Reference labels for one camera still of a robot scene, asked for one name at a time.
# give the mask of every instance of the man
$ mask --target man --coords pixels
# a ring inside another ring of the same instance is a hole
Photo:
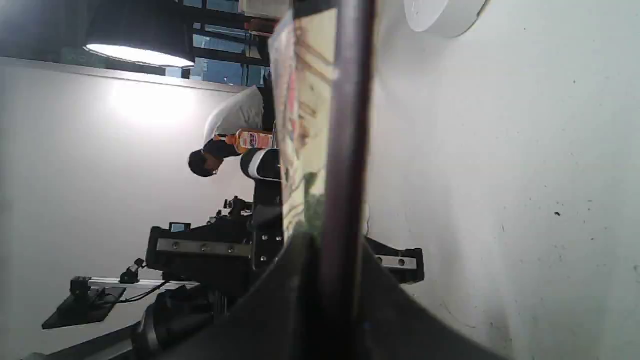
[[[218,173],[225,158],[240,155],[228,135],[235,135],[240,129],[261,129],[273,131],[275,109],[273,89],[265,78],[264,88],[253,86],[225,101],[214,110],[204,134],[204,146],[189,156],[189,168],[202,177]]]

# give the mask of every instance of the white wall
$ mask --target white wall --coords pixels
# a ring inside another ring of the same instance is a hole
[[[371,230],[425,250],[407,290],[513,358],[638,359],[640,2],[491,0],[455,40],[382,3]]]
[[[0,58],[2,359],[137,321],[146,304],[117,306],[102,324],[40,330],[73,276],[118,277],[144,258],[152,226],[204,224],[225,198],[252,196],[237,159],[210,179],[187,166],[207,116],[234,91]]]

